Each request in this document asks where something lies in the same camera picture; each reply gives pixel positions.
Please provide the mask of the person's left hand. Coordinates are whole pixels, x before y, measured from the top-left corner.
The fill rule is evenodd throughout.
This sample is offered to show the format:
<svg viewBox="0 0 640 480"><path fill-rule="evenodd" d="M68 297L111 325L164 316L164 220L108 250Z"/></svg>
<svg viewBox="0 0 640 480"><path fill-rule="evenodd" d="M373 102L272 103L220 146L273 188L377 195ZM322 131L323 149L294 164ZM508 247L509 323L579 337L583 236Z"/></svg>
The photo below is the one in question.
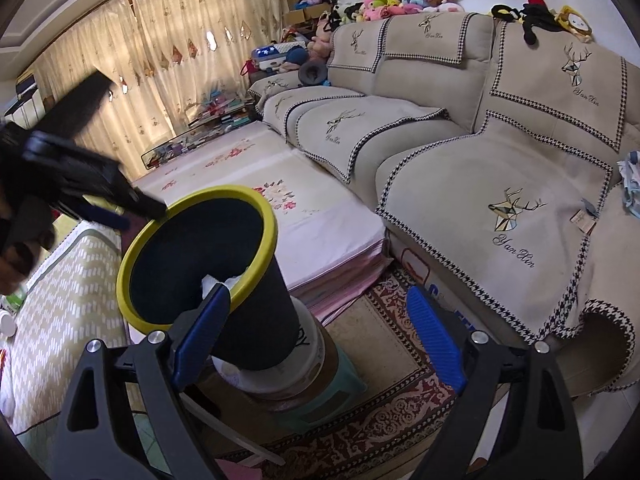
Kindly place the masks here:
<svg viewBox="0 0 640 480"><path fill-rule="evenodd" d="M41 247L37 242L17 243L6 248L0 258L0 294L12 295L40 258Z"/></svg>

